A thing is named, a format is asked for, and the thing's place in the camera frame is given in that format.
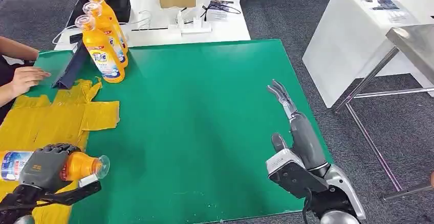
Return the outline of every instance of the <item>stainless steel table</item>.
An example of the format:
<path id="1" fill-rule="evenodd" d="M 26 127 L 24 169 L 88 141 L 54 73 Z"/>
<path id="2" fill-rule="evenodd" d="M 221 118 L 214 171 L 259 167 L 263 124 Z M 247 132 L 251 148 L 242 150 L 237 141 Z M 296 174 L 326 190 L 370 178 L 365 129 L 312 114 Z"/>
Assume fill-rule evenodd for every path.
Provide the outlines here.
<path id="1" fill-rule="evenodd" d="M 374 67 L 374 69 L 357 85 L 357 87 L 339 104 L 335 112 L 339 113 L 345 106 L 360 128 L 363 136 L 369 143 L 369 146 L 374 151 L 375 156 L 386 172 L 387 176 L 392 180 L 396 192 L 385 195 L 383 198 L 389 200 L 396 197 L 407 196 L 416 192 L 434 189 L 430 182 L 421 183 L 417 186 L 402 189 L 401 185 L 390 170 L 387 162 L 381 155 L 374 141 L 366 131 L 350 102 L 354 98 L 368 98 L 375 96 L 388 96 L 398 94 L 410 94 L 420 92 L 434 91 L 434 87 L 429 88 L 412 88 L 396 91 L 384 91 L 375 93 L 360 92 L 369 84 L 369 82 L 381 71 L 381 69 L 389 63 L 392 58 L 401 51 L 415 65 L 426 78 L 434 83 L 434 25 L 415 25 L 404 27 L 391 28 L 386 37 L 394 44 L 393 48 L 383 57 L 383 59 Z"/>

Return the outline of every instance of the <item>orange bottle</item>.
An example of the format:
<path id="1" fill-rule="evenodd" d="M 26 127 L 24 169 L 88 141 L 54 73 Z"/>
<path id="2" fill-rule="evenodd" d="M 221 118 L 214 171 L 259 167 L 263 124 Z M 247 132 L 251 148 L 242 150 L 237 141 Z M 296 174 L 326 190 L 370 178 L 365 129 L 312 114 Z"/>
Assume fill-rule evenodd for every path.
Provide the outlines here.
<path id="1" fill-rule="evenodd" d="M 126 44 L 126 39 L 123 34 L 123 31 L 119 25 L 118 19 L 116 18 L 116 14 L 113 9 L 105 2 L 105 0 L 89 0 L 89 2 L 99 3 L 102 7 L 101 17 L 108 18 L 110 23 L 112 23 L 115 28 L 116 33 L 118 34 L 119 42 L 121 43 L 123 54 L 126 56 L 128 52 L 128 46 Z M 128 62 L 122 63 L 122 66 L 125 68 L 128 65 Z"/>
<path id="2" fill-rule="evenodd" d="M 96 28 L 95 18 L 90 15 L 78 16 L 75 25 L 83 30 L 83 44 L 104 80 L 112 83 L 121 82 L 125 78 L 125 70 L 109 38 Z"/>
<path id="3" fill-rule="evenodd" d="M 24 165 L 33 154 L 32 151 L 0 151 L 2 160 L 2 177 L 0 180 L 17 181 Z M 107 156 L 93 158 L 83 152 L 73 152 L 69 155 L 59 177 L 64 181 L 82 179 L 91 174 L 104 178 L 110 169 L 110 160 Z"/>
<path id="4" fill-rule="evenodd" d="M 124 54 L 118 35 L 116 33 L 113 24 L 106 17 L 102 16 L 102 6 L 99 3 L 88 2 L 83 6 L 83 12 L 87 15 L 91 15 L 95 19 L 95 27 L 98 30 L 104 32 L 107 35 L 112 48 L 118 55 L 119 61 L 122 67 L 128 65 L 128 57 Z"/>

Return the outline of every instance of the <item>white desk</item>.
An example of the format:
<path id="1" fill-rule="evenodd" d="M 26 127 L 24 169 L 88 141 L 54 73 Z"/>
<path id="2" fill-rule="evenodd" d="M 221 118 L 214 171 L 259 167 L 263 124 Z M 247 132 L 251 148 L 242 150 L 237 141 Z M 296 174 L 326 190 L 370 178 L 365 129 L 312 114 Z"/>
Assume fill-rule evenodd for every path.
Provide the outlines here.
<path id="1" fill-rule="evenodd" d="M 419 24 L 433 24 L 434 0 L 398 0 Z M 327 108 L 356 78 L 365 77 L 392 48 L 385 34 L 394 25 L 376 21 L 360 0 L 330 0 L 303 56 Z M 379 76 L 411 73 L 423 87 L 434 86 L 399 53 Z"/>
<path id="2" fill-rule="evenodd" d="M 150 25 L 143 27 L 144 29 L 156 29 L 167 28 L 170 22 L 176 18 L 176 14 L 179 9 L 169 8 L 161 9 L 159 0 L 130 0 L 131 1 L 131 15 L 129 22 L 137 22 L 141 19 L 149 17 L 149 13 L 141 11 L 147 10 L 150 12 L 151 21 Z M 210 0 L 196 0 L 197 8 L 203 5 L 208 5 Z M 229 0 L 237 2 L 236 8 L 241 7 L 239 5 L 240 0 Z M 187 9 L 183 14 L 185 17 L 193 16 L 194 12 Z M 210 21 L 212 32 L 199 33 L 199 34 L 174 34 L 173 31 L 164 30 L 146 30 L 146 31 L 131 31 L 132 29 L 138 29 L 139 24 L 132 26 L 122 26 L 129 47 L 135 46 L 151 46 L 151 45 L 163 45 L 163 44 L 180 44 L 180 43 L 194 43 L 194 42 L 216 42 L 216 41 L 240 41 L 250 40 L 249 31 L 247 30 L 246 21 L 244 20 L 243 13 L 241 14 L 228 14 L 227 21 Z M 56 45 L 54 50 L 71 50 L 74 44 L 69 44 L 69 37 L 71 35 L 80 33 L 80 30 L 67 30 L 64 32 Z"/>

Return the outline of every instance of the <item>yellow fabric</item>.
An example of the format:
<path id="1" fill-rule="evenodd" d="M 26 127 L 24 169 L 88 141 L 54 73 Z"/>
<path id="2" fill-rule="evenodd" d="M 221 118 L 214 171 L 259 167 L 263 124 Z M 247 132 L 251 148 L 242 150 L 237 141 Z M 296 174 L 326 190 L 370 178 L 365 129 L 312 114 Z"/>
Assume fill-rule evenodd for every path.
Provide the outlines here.
<path id="1" fill-rule="evenodd" d="M 53 103 L 46 95 L 40 97 L 17 97 L 0 126 L 0 151 L 33 151 L 48 144 L 70 143 L 85 151 L 89 130 L 115 128 L 119 122 L 119 101 L 92 102 L 101 82 L 78 80 L 70 90 L 59 90 Z M 0 197 L 3 198 L 18 182 L 0 182 Z M 69 191 L 77 182 L 60 190 Z M 36 208 L 33 216 L 36 223 L 67 223 L 71 207 L 50 205 Z"/>

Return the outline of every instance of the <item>robotic hand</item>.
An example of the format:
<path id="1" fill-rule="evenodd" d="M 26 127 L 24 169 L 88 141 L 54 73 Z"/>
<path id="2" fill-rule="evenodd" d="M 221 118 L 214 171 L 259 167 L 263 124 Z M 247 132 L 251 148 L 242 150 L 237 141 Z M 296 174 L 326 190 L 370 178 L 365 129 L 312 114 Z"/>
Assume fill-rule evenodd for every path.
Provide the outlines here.
<path id="1" fill-rule="evenodd" d="M 318 138 L 285 87 L 273 80 L 267 89 L 282 104 L 288 117 L 293 147 L 282 136 L 271 137 L 276 154 L 267 160 L 268 177 L 297 198 L 305 197 L 303 218 L 311 210 L 321 224 L 356 224 L 366 219 L 363 207 L 345 173 L 326 161 Z"/>
<path id="2" fill-rule="evenodd" d="M 19 185 L 0 203 L 0 224 L 34 223 L 31 214 L 36 207 L 51 204 L 69 206 L 100 191 L 101 183 L 93 174 L 79 180 L 77 189 L 55 194 L 71 183 L 62 181 L 60 174 L 68 156 L 74 151 L 80 149 L 60 143 L 37 149 L 24 165 L 19 175 Z M 46 203 L 38 205 L 37 201 Z"/>

